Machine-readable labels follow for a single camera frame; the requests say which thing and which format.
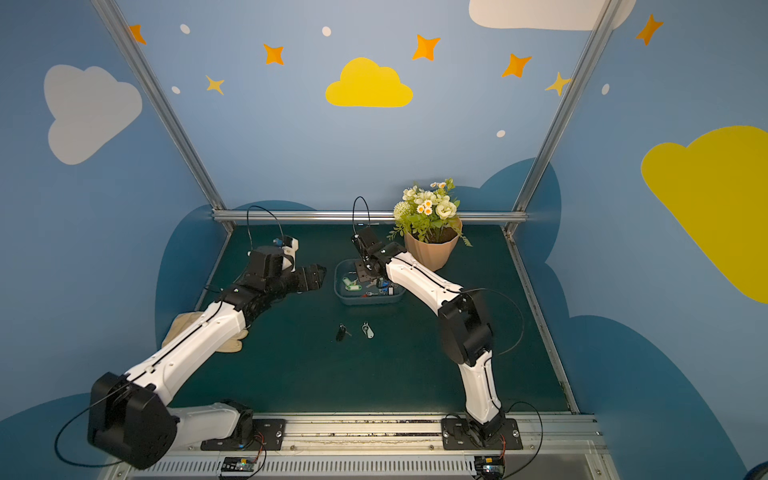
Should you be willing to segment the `translucent blue storage box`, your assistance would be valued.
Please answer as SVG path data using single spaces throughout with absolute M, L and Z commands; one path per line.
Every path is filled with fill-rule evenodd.
M 386 305 L 399 302 L 404 296 L 406 290 L 388 279 L 379 278 L 372 281 L 362 282 L 356 273 L 355 262 L 357 260 L 342 260 L 337 264 L 334 271 L 334 292 L 342 304 L 346 306 L 367 306 L 367 305 Z M 342 277 L 348 276 L 359 279 L 363 289 L 358 292 L 348 292 L 342 284 Z M 379 289 L 393 285 L 395 294 L 393 296 L 383 296 L 379 294 Z

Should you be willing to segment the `white tag key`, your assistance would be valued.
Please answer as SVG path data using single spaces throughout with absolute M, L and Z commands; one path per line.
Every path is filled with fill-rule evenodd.
M 372 339 L 375 336 L 374 331 L 368 323 L 364 323 L 361 329 L 367 339 Z

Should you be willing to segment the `black fob key bunch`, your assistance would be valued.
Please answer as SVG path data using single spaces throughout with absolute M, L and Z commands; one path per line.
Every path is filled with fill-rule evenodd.
M 350 336 L 351 336 L 351 333 L 349 332 L 347 327 L 344 324 L 340 324 L 339 327 L 338 327 L 337 333 L 335 335 L 335 341 L 336 342 L 342 342 L 347 337 L 350 337 Z

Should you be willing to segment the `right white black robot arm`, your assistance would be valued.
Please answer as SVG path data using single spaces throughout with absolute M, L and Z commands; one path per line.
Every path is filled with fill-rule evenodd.
M 477 443 L 488 442 L 505 413 L 492 370 L 494 332 L 481 293 L 440 277 L 403 246 L 384 244 L 370 227 L 356 230 L 351 241 L 367 273 L 405 288 L 435 313 L 442 349 L 460 371 L 469 432 Z

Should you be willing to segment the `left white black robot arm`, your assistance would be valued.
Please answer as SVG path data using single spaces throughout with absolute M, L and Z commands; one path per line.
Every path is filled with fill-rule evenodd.
M 182 447 L 254 447 L 250 408 L 235 401 L 185 408 L 170 404 L 199 367 L 274 302 L 322 287 L 326 268 L 296 266 L 296 250 L 290 243 L 251 251 L 239 277 L 176 338 L 124 374 L 100 377 L 91 389 L 88 443 L 138 469 Z

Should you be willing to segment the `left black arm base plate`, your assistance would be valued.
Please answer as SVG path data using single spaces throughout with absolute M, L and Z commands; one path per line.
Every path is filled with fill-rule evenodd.
M 285 419 L 250 419 L 240 422 L 234 432 L 224 439 L 205 440 L 202 451 L 279 451 L 286 428 Z

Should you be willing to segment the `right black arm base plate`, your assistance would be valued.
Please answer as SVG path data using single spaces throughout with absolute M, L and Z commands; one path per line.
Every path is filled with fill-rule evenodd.
M 447 416 L 440 421 L 443 448 L 445 450 L 522 450 L 523 442 L 518 423 L 513 418 L 503 421 L 491 435 L 480 431 L 465 418 Z

